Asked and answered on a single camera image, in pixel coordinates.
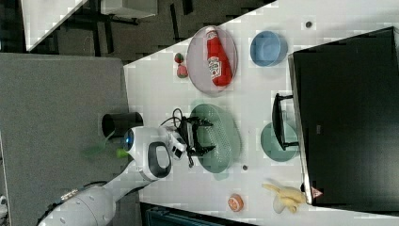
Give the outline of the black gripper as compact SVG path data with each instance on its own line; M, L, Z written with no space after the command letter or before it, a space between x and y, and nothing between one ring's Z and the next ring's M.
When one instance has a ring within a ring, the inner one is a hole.
M200 147L197 138L197 130L199 126L213 126L213 124L206 119L199 119L198 117L182 117L179 125L179 134L187 145L187 152L193 156L204 156L215 148L215 145Z

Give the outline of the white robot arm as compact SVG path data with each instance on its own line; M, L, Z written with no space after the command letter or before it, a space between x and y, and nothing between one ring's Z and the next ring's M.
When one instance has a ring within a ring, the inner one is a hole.
M183 156L202 156L215 147L202 146L197 130L213 124L199 117L183 117L178 126L138 126L124 138L132 158L121 174L102 186L76 189L38 219L37 226L106 226L115 216L116 203L133 190L139 190L167 177L172 161Z

